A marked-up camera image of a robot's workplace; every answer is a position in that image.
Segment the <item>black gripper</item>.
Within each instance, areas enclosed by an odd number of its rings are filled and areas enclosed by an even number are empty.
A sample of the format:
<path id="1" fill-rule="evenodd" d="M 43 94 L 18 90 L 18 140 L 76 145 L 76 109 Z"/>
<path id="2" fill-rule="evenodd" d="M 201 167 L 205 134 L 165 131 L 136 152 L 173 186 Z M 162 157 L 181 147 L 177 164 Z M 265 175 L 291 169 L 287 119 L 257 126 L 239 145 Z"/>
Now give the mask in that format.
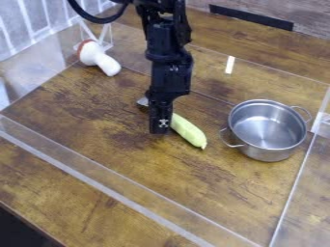
<path id="1" fill-rule="evenodd" d="M 149 132 L 166 134 L 172 115 L 172 101 L 189 93 L 193 58 L 189 52 L 172 55 L 145 53 L 152 62 L 150 85 L 144 96 L 146 100 Z"/>

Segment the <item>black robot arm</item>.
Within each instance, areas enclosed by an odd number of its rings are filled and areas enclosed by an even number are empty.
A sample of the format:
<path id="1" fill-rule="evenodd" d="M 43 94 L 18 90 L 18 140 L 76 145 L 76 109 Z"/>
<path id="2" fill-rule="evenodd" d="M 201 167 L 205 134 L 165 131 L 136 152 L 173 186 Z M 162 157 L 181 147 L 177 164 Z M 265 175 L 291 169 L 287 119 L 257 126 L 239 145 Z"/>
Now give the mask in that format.
<path id="1" fill-rule="evenodd" d="M 149 132 L 165 134 L 170 124 L 172 102 L 189 93 L 193 58 L 184 45 L 190 42 L 185 0 L 113 0 L 132 4 L 141 19 L 150 61 L 148 99 Z"/>

